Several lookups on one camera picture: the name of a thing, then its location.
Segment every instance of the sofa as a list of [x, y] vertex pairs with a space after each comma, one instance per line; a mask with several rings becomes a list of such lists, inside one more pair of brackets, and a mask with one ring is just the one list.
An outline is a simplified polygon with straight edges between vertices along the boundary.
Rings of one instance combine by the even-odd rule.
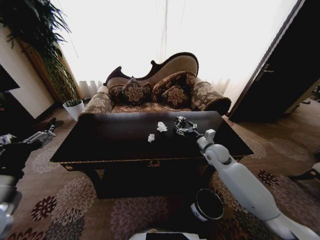
[[117, 67], [78, 118], [101, 113], [217, 111], [222, 116], [228, 112], [231, 100], [198, 78], [199, 63], [192, 53], [174, 54], [161, 64], [152, 60], [151, 65], [140, 78]]

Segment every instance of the wall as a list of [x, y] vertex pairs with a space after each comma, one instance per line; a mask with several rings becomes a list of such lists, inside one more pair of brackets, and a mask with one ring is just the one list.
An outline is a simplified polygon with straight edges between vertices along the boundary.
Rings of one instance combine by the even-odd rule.
[[55, 101], [17, 42], [13, 49], [7, 42], [7, 28], [0, 27], [0, 64], [20, 86], [12, 95], [34, 117], [38, 117]]

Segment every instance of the white robotic arm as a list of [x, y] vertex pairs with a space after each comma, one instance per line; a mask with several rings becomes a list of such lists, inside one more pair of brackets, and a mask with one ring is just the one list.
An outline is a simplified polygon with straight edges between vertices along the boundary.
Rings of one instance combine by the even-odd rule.
[[227, 148], [214, 144], [215, 133], [209, 129], [196, 142], [208, 164], [215, 167], [241, 206], [282, 239], [320, 240], [310, 228], [280, 212], [270, 191], [244, 165], [235, 161]]

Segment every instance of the brass drawer handle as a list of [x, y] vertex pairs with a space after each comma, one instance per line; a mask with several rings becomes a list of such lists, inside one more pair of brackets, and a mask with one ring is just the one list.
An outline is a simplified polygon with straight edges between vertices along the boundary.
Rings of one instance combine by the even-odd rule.
[[159, 160], [157, 160], [157, 161], [151, 160], [151, 161], [149, 162], [148, 167], [150, 167], [150, 168], [158, 168], [158, 167], [160, 167], [160, 161], [159, 161]]

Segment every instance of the crumpled paper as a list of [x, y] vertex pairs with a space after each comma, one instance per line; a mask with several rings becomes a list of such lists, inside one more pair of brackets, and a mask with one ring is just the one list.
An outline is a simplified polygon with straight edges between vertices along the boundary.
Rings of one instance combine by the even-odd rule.
[[160, 121], [160, 122], [158, 122], [157, 130], [159, 132], [166, 132], [167, 131], [167, 127], [162, 121]]
[[155, 135], [154, 134], [149, 134], [148, 142], [151, 143], [154, 140], [155, 140]]

